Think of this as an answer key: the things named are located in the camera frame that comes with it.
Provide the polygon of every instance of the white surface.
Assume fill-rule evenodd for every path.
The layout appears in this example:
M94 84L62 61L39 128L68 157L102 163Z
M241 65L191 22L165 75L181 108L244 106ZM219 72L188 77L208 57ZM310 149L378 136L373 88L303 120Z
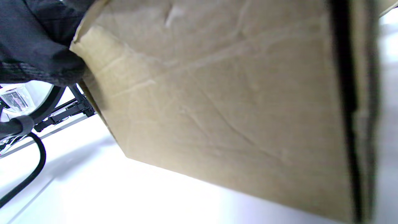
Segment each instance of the white surface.
M378 141L376 224L398 223L398 9L380 20L382 110Z
M0 210L0 224L336 223L127 159L98 115L43 142L42 174ZM38 159L35 145L0 159L0 194Z

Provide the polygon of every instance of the cardboard edge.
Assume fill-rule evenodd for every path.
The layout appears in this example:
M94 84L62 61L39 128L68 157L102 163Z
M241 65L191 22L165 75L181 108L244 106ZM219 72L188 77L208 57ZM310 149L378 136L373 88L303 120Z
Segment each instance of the cardboard edge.
M69 49L80 41L81 37L87 33L87 31L91 28L93 22L98 18L101 14L102 10L111 0L97 0L94 4L91 5L90 9L84 15L80 25L78 26L75 36L73 37L72 44Z
M396 8L398 6L398 1L396 3L394 3L391 7L387 8L386 10L384 10L382 13L380 13L379 17L384 16L385 14L387 14L389 11L393 10L394 8Z

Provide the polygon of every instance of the cardboard box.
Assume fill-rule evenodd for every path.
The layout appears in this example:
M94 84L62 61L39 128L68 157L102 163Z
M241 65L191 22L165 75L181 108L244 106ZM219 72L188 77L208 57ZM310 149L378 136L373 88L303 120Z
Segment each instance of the cardboard box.
M374 182L369 2L103 0L71 50L90 68L85 85L127 157L330 219L366 221ZM352 36L333 27L341 9L353 24L365 18ZM358 69L344 74L336 50L350 38ZM345 89L349 81L358 88ZM350 94L358 94L355 111ZM360 138L350 135L355 127Z

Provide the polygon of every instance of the black fabric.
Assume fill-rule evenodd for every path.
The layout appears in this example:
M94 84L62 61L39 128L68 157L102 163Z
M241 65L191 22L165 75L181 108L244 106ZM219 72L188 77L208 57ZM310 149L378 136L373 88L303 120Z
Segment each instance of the black fabric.
M84 62L68 48L83 16L58 0L0 0L0 83L78 82Z

